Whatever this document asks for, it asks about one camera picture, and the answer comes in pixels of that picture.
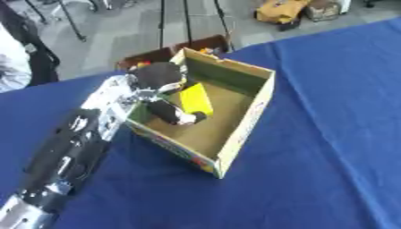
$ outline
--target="gray carpet floor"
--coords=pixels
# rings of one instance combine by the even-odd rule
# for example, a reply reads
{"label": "gray carpet floor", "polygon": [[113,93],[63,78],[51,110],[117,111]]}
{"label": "gray carpet floor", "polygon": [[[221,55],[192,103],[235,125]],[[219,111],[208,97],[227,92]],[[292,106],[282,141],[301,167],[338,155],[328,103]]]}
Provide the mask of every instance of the gray carpet floor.
{"label": "gray carpet floor", "polygon": [[[188,0],[194,38],[205,38],[223,34],[212,0]],[[395,18],[401,15],[401,1],[383,0],[375,8],[365,8],[363,0],[353,0],[350,11],[334,21],[312,22],[304,19],[295,30],[277,31],[274,25],[255,21],[253,10],[264,0],[220,0],[227,13],[226,21],[232,32],[236,48],[270,42],[276,39],[308,35],[364,23]],[[140,54],[158,48],[159,0],[138,0],[129,8],[122,7],[122,0],[113,2],[114,9],[108,11],[102,4],[94,13],[86,4],[69,4],[68,9],[77,22],[87,42],[79,41],[62,13],[61,21],[49,16],[54,6],[39,9],[50,23],[41,25],[41,37],[62,60],[58,71],[62,80],[73,79],[98,72],[111,71],[115,62],[129,55]],[[35,21],[38,16],[23,1],[13,2],[19,12],[24,12]],[[183,1],[166,0],[166,46],[186,40],[183,20]]]}

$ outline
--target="tripod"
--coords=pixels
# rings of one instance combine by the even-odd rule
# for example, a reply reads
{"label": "tripod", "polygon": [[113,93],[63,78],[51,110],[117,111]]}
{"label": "tripod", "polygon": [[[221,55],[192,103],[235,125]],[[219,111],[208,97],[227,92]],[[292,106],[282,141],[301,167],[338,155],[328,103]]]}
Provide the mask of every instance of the tripod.
{"label": "tripod", "polygon": [[[228,27],[226,25],[226,14],[224,13],[223,9],[220,6],[220,3],[218,0],[214,0],[216,10],[218,11],[218,17],[220,18],[221,24],[223,25],[223,28],[226,33],[226,37],[230,39],[230,32],[228,30]],[[165,17],[166,17],[166,0],[160,0],[160,5],[161,5],[161,11],[160,11],[160,23],[158,25],[158,28],[160,29],[160,37],[159,37],[159,48],[162,48],[164,46],[163,41],[164,41],[164,29],[165,29]],[[189,14],[189,7],[188,7],[188,0],[183,0],[183,11],[185,15],[185,23],[186,23],[186,33],[188,37],[188,44],[189,47],[192,46],[192,27],[191,27],[191,19],[190,19],[190,14]],[[229,41],[230,47],[233,51],[235,51],[235,47],[233,42]]]}

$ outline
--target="tripod leg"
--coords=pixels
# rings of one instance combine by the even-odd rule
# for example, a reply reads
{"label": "tripod leg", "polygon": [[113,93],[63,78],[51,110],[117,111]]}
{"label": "tripod leg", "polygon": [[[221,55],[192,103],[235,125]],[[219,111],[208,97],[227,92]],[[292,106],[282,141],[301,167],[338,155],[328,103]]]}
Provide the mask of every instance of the tripod leg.
{"label": "tripod leg", "polygon": [[183,10],[185,12],[186,32],[188,35],[189,47],[192,47],[192,29],[190,21],[190,13],[188,10],[188,0],[183,0]]}
{"label": "tripod leg", "polygon": [[166,13],[166,0],[160,0],[161,11],[160,11],[160,23],[158,29],[160,30],[159,37],[159,48],[163,48],[163,41],[165,36],[165,13]]}
{"label": "tripod leg", "polygon": [[73,18],[71,17],[70,13],[67,11],[67,8],[65,7],[65,4],[63,2],[63,0],[58,0],[58,3],[61,6],[61,9],[64,11],[65,16],[67,17],[67,20],[70,22],[71,27],[73,28],[73,32],[75,33],[75,35],[77,36],[77,38],[83,42],[86,41],[86,37],[82,36],[82,34],[80,33],[80,31],[78,30],[75,22],[73,21]]}
{"label": "tripod leg", "polygon": [[230,31],[228,30],[228,27],[227,27],[227,24],[226,24],[225,13],[224,13],[223,9],[221,8],[220,3],[218,2],[218,0],[215,0],[215,6],[216,6],[216,10],[218,11],[218,17],[220,18],[221,23],[223,24],[223,27],[224,27],[224,30],[225,30],[225,33],[226,33],[226,37],[228,39],[230,39],[230,41],[229,41],[230,47],[231,47],[231,49],[233,51],[235,51],[235,47],[234,47],[233,41],[231,41],[231,38],[230,38]]}
{"label": "tripod leg", "polygon": [[43,13],[41,13],[38,8],[30,1],[30,0],[25,0],[25,2],[32,8],[32,10],[40,17],[40,22],[47,24],[47,20],[45,16],[43,16]]}

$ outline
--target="robotic hand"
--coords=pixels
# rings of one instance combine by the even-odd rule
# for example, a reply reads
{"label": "robotic hand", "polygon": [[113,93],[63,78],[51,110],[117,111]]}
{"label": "robotic hand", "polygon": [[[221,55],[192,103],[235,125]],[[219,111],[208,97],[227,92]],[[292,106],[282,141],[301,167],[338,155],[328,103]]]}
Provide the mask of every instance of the robotic hand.
{"label": "robotic hand", "polygon": [[0,210],[0,229],[45,229],[78,194],[105,157],[110,141],[139,103],[172,124],[197,123],[203,114],[185,114],[159,95],[187,82],[180,67],[156,63],[108,78],[45,141],[25,179]]}

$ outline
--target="cardboard box in background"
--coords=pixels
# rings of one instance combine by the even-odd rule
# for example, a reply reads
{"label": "cardboard box in background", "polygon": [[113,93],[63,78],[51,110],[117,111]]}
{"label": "cardboard box in background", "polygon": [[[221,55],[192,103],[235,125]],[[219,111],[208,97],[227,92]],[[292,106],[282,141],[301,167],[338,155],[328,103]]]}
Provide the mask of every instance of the cardboard box in background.
{"label": "cardboard box in background", "polygon": [[[127,123],[141,136],[223,178],[272,97],[275,72],[188,48],[171,61],[186,64],[189,77],[203,84],[214,114],[194,125],[174,126],[140,107]],[[169,100],[180,105],[177,94]]]}

